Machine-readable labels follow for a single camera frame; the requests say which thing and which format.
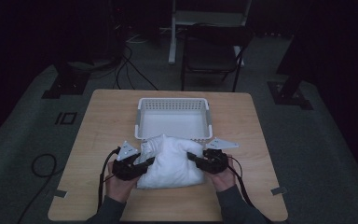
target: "white plastic basket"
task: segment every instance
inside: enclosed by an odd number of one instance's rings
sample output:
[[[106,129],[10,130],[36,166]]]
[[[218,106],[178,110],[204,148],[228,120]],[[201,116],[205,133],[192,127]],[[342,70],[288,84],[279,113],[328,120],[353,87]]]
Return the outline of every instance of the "white plastic basket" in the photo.
[[[135,137],[145,140],[166,134],[200,143],[212,138],[212,121],[204,98],[142,98]]]

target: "hand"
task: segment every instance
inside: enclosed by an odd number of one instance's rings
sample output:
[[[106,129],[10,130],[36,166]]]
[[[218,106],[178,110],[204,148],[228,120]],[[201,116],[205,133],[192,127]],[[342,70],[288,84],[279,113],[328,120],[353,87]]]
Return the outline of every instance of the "hand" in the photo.
[[[112,174],[113,162],[107,164],[109,175],[105,178],[106,195],[120,203],[125,203],[131,194],[131,190],[135,187],[139,177],[132,180],[121,180]]]
[[[231,155],[227,155],[227,156],[228,156],[228,165],[234,169],[232,156]],[[205,175],[211,178],[214,188],[216,189],[217,192],[224,191],[235,185],[235,175],[229,168],[215,175],[205,172]]]

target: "white bracket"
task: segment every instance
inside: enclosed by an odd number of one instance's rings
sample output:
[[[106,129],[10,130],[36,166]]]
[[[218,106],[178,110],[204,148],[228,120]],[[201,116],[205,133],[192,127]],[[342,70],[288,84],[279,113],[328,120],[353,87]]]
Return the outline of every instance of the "white bracket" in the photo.
[[[228,142],[226,140],[215,138],[205,146],[210,149],[225,149],[225,148],[239,147],[240,145],[235,142]]]
[[[122,161],[127,159],[128,157],[138,154],[138,151],[138,149],[130,145],[127,141],[124,141],[120,151],[118,152],[117,160]]]

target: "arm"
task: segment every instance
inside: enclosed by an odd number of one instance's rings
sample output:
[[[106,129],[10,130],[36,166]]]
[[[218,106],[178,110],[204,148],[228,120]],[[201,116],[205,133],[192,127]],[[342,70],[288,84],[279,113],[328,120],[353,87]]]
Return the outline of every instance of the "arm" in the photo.
[[[103,204],[97,214],[89,218],[86,223],[118,223],[126,206],[126,201],[130,197],[131,190],[136,185],[139,177],[129,181],[120,180],[112,175],[113,163],[108,163],[109,175],[105,179],[106,194]]]
[[[233,167],[232,159],[228,158],[228,165]],[[212,175],[211,178],[216,189],[217,199],[221,207],[223,222],[225,224],[265,224],[263,215],[247,204],[235,183],[235,175],[228,168],[222,173]]]

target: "white towel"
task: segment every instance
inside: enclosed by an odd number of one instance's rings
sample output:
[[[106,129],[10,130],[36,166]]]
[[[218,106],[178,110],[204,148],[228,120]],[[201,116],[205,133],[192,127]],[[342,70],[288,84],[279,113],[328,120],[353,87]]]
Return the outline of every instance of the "white towel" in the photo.
[[[169,137],[165,134],[147,139],[136,163],[156,157],[138,181],[138,189],[179,188],[204,182],[202,170],[187,158],[191,152],[202,158],[203,146],[192,140]]]

